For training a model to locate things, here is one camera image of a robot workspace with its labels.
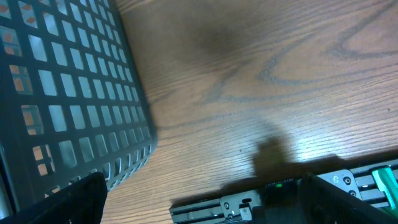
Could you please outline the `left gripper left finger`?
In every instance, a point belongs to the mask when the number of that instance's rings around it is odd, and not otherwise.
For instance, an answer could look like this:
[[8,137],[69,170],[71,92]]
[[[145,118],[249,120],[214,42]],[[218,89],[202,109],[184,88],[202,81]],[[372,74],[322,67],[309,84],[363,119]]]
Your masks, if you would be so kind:
[[107,194],[103,173],[94,172],[38,204],[2,219],[1,224],[99,224]]

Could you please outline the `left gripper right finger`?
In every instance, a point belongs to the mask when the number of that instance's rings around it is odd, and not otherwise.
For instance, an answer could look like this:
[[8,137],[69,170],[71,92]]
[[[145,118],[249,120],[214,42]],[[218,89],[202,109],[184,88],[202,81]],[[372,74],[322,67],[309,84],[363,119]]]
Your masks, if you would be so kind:
[[394,218],[329,182],[305,174],[298,187],[298,202],[311,224],[396,224]]

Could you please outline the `grey plastic mesh basket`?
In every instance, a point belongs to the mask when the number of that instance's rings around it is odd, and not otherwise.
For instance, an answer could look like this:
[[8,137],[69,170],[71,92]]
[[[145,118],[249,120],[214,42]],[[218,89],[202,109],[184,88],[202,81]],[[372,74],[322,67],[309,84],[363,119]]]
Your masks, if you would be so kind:
[[1,0],[1,216],[101,172],[108,191],[157,145],[116,2]]

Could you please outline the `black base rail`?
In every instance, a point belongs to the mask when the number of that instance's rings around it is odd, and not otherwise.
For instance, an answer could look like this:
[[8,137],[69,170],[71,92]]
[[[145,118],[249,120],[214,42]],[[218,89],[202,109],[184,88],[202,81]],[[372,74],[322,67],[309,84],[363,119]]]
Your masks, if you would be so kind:
[[397,218],[397,161],[329,172],[257,166],[258,185],[240,182],[223,193],[174,203],[174,223],[307,223],[298,200],[299,183],[313,174],[370,206]]

